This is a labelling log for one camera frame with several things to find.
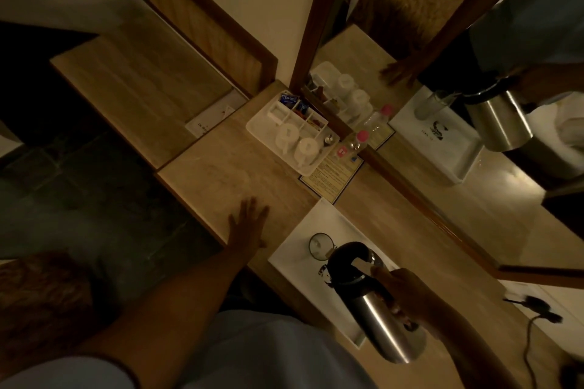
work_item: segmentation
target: stainless steel kettle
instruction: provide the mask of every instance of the stainless steel kettle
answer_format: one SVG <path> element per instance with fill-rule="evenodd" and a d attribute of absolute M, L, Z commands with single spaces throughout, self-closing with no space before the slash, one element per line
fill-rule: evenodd
<path fill-rule="evenodd" d="M 533 133 L 509 87 L 514 77 L 499 80 L 491 88 L 463 95 L 472 124 L 491 151 L 510 151 L 526 144 Z"/>
<path fill-rule="evenodd" d="M 404 324 L 388 308 L 393 300 L 384 286 L 352 266 L 361 258 L 382 267 L 379 256 L 358 241 L 344 244 L 332 252 L 327 269 L 331 283 L 377 352 L 392 363 L 410 363 L 426 347 L 426 333 L 417 324 Z"/>

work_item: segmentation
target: electric kettle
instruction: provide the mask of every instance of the electric kettle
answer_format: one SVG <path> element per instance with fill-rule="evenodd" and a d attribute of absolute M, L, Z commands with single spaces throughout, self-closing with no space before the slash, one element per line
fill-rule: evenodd
<path fill-rule="evenodd" d="M 515 77 L 503 78 L 485 91 L 463 95 L 472 124 L 491 151 L 517 149 L 533 137 L 521 106 L 509 91 L 514 81 Z"/>
<path fill-rule="evenodd" d="M 391 313 L 393 297 L 384 286 L 352 266 L 355 258 L 378 267 L 384 264 L 366 245 L 352 241 L 337 248 L 327 269 L 331 284 L 377 352 L 392 363 L 410 363 L 426 347 L 426 333 L 416 323 L 404 324 Z"/>

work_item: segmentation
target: pink label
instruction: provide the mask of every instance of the pink label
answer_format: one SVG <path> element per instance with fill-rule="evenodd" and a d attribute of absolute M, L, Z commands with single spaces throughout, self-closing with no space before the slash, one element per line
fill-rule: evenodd
<path fill-rule="evenodd" d="M 337 152 L 336 152 L 336 156 L 341 158 L 343 156 L 345 156 L 347 153 L 349 152 L 349 150 L 347 149 L 346 146 L 341 146 Z"/>

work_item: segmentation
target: shirt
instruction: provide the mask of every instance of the shirt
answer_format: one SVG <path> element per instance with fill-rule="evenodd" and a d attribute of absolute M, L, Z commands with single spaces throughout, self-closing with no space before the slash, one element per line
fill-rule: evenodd
<path fill-rule="evenodd" d="M 217 314 L 177 386 L 184 389 L 373 389 L 359 363 L 327 333 L 283 315 Z M 133 389 L 104 359 L 72 356 L 20 372 L 0 389 Z"/>
<path fill-rule="evenodd" d="M 470 28 L 483 71 L 584 62 L 584 0 L 504 0 Z"/>

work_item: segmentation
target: sleeve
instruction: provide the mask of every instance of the sleeve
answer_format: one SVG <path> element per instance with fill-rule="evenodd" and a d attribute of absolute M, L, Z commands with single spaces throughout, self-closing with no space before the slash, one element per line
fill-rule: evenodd
<path fill-rule="evenodd" d="M 38 364 L 0 382 L 0 389 L 137 389 L 123 366 L 91 356 L 64 357 Z"/>

